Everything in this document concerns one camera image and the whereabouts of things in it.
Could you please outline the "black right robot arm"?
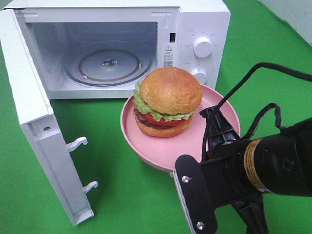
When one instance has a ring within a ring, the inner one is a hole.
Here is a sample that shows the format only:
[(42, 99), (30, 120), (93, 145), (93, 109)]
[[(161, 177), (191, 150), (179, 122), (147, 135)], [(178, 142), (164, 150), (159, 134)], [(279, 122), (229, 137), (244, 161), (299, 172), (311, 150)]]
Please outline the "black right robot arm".
[(231, 204), (249, 234), (266, 234), (263, 194), (311, 196), (312, 121), (281, 124), (276, 103), (266, 105), (244, 136), (220, 110), (200, 112), (205, 131), (201, 169), (214, 207)]

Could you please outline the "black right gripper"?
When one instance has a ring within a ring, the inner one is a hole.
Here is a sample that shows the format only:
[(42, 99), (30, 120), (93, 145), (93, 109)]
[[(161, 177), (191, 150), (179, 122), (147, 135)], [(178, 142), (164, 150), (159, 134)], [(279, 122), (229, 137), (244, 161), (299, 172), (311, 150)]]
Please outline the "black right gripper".
[(247, 142), (227, 121), (220, 110), (212, 117), (216, 106), (200, 111), (211, 120), (203, 143), (208, 150), (202, 154), (202, 170), (214, 206), (232, 205), (246, 224), (247, 234), (268, 234), (263, 196), (247, 181), (242, 165), (243, 150)]

